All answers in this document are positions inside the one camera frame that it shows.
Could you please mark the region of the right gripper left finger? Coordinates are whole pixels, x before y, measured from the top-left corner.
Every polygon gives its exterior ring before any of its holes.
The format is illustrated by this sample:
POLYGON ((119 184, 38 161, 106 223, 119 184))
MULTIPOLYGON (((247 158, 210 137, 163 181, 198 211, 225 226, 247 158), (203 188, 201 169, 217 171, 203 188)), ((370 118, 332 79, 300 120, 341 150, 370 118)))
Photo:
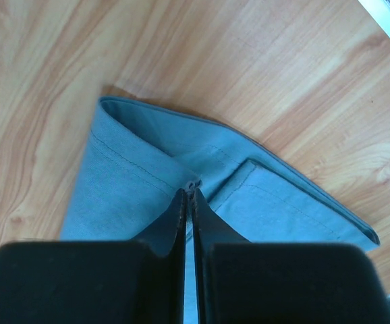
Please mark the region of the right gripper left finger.
POLYGON ((186 193, 131 240, 0 248, 0 323, 181 323, 186 193))

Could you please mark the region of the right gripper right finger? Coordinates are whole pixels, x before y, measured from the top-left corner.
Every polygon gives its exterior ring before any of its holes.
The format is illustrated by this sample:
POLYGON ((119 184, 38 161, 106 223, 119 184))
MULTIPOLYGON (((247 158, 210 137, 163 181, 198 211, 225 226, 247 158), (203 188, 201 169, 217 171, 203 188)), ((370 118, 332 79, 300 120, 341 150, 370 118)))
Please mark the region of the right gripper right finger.
POLYGON ((192 221, 200 323, 390 323, 374 265, 357 246, 249 242, 199 190, 192 221))

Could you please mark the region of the grey-blue t shirt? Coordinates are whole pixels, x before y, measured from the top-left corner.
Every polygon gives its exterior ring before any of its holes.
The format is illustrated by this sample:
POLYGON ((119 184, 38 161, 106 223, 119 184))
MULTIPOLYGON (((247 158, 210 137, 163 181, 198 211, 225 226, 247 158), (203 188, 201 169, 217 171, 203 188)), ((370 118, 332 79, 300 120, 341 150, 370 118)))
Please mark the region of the grey-blue t shirt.
POLYGON ((199 323, 192 198, 252 243, 336 243, 365 254, 374 230, 247 136, 125 98, 98 101, 61 238, 131 240, 186 193, 184 323, 199 323))

